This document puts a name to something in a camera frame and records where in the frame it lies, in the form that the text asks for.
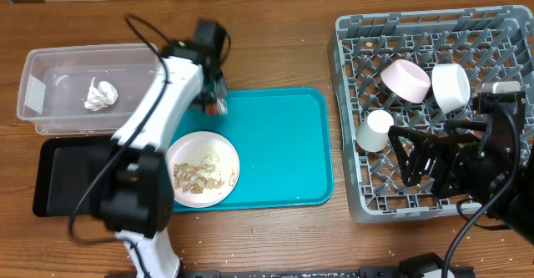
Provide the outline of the white paper cup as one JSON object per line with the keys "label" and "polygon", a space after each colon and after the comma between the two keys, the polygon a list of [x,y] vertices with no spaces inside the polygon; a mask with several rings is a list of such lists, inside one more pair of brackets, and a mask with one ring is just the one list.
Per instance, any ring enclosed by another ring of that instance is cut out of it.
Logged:
{"label": "white paper cup", "polygon": [[386,146],[393,117],[384,110],[375,110],[368,114],[357,129],[356,142],[365,151],[378,152]]}

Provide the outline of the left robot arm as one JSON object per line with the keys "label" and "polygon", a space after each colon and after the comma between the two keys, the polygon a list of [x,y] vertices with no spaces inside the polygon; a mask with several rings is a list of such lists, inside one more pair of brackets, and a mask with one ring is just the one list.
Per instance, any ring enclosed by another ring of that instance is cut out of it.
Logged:
{"label": "left robot arm", "polygon": [[106,165],[83,195],[91,215],[125,245],[137,277],[181,274],[167,231],[174,192],[165,155],[187,109],[226,114],[221,66],[230,43],[220,23],[200,19],[191,39],[168,39],[152,50],[159,61],[154,80],[111,137]]}

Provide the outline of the white bowl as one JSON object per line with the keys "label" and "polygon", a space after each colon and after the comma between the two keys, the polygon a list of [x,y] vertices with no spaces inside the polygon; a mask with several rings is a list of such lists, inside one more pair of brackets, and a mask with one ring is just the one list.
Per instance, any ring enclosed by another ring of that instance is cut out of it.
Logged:
{"label": "white bowl", "polygon": [[471,97],[466,71],[456,63],[437,64],[431,72],[431,87],[436,103],[444,113],[463,108]]}

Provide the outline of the pink bowl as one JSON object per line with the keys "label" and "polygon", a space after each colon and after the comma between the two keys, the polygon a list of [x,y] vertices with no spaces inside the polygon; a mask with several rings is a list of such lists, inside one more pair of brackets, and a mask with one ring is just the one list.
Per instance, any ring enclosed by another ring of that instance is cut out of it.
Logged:
{"label": "pink bowl", "polygon": [[420,104],[431,87],[431,79],[417,64],[404,59],[394,61],[380,73],[386,87],[408,102]]}

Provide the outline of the red snack wrapper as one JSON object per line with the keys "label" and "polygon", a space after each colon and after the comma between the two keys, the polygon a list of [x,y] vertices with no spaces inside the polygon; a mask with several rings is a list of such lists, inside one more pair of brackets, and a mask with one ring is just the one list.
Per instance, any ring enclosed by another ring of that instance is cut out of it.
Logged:
{"label": "red snack wrapper", "polygon": [[228,98],[228,93],[212,93],[205,107],[205,113],[208,116],[213,115],[225,115],[228,113],[228,106],[226,99]]}

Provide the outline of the white paper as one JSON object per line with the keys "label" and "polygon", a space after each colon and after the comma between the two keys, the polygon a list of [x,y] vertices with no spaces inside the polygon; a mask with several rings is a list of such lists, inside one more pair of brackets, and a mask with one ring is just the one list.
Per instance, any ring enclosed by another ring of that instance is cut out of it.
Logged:
{"label": "white paper", "polygon": [[118,91],[110,82],[100,81],[96,85],[95,79],[93,77],[91,80],[87,98],[84,102],[84,108],[94,112],[115,104],[118,99]]}

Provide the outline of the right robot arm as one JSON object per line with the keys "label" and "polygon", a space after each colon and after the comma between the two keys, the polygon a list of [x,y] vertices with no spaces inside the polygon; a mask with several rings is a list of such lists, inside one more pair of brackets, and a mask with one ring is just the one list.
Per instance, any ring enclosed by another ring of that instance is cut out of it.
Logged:
{"label": "right robot arm", "polygon": [[478,93],[471,105],[486,120],[447,120],[442,136],[390,127],[403,183],[414,186],[429,175],[435,197],[469,195],[487,206],[489,217],[532,241],[533,165],[521,162],[526,95]]}

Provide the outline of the white plate with food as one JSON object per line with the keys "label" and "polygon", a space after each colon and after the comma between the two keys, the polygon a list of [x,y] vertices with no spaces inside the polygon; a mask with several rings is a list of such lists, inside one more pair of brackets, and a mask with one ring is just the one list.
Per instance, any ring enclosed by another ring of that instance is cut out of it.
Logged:
{"label": "white plate with food", "polygon": [[199,209],[222,202],[239,179],[237,150],[223,136],[207,131],[186,134],[167,150],[174,201]]}

